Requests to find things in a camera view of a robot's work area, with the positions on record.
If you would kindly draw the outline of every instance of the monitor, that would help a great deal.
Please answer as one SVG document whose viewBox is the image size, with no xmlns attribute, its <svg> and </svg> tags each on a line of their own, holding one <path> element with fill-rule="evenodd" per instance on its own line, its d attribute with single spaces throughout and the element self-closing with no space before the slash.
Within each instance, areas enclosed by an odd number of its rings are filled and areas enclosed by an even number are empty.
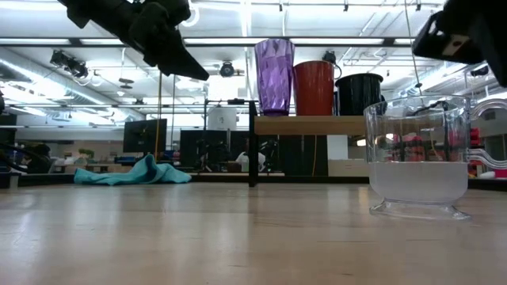
<svg viewBox="0 0 507 285">
<path fill-rule="evenodd" d="M 167 119 L 159 120 L 158 152 L 166 150 Z M 157 120 L 143 120 L 125 123 L 124 153 L 155 152 L 157 141 Z"/>
</svg>

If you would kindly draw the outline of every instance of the black bucket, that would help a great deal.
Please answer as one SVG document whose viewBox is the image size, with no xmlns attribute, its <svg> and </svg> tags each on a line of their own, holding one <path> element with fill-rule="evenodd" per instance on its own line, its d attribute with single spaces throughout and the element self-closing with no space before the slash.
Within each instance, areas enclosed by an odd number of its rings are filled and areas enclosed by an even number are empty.
<svg viewBox="0 0 507 285">
<path fill-rule="evenodd" d="M 334 115 L 362 116 L 369 105 L 384 101 L 380 93 L 382 81 L 378 74 L 354 74 L 338 79 L 334 83 L 338 88 Z"/>
</svg>

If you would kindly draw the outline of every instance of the teal cloth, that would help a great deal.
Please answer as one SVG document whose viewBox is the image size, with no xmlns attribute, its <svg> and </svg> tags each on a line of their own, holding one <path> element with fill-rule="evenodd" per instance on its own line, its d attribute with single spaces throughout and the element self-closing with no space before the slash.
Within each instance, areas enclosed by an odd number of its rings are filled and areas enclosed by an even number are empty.
<svg viewBox="0 0 507 285">
<path fill-rule="evenodd" d="M 126 185 L 153 184 L 159 182 L 186 183 L 192 179 L 190 175 L 175 169 L 170 164 L 155 163 L 153 155 L 147 155 L 138 161 L 128 173 L 93 173 L 77 169 L 74 175 L 76 184 Z"/>
</svg>

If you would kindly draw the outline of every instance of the clear plastic pitcher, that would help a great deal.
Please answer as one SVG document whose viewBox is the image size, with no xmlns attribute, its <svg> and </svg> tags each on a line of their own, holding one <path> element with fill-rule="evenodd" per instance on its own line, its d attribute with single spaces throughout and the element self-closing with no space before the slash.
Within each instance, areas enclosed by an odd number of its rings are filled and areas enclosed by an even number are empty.
<svg viewBox="0 0 507 285">
<path fill-rule="evenodd" d="M 507 101 L 491 99 L 472 108 L 466 97 L 423 96 L 367 107 L 370 184 L 384 198 L 370 212 L 469 219 L 452 206 L 467 191 L 468 162 L 507 169 L 507 161 L 495 161 L 484 150 L 470 148 L 471 121 L 489 108 L 507 108 Z"/>
</svg>

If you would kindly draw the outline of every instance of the purple cup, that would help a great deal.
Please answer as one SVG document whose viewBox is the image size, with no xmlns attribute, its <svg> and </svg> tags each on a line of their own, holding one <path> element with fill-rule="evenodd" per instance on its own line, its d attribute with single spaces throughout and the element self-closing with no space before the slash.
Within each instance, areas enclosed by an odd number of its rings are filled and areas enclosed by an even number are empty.
<svg viewBox="0 0 507 285">
<path fill-rule="evenodd" d="M 288 40 L 269 39 L 255 45 L 259 105 L 265 116 L 288 116 L 295 46 Z"/>
</svg>

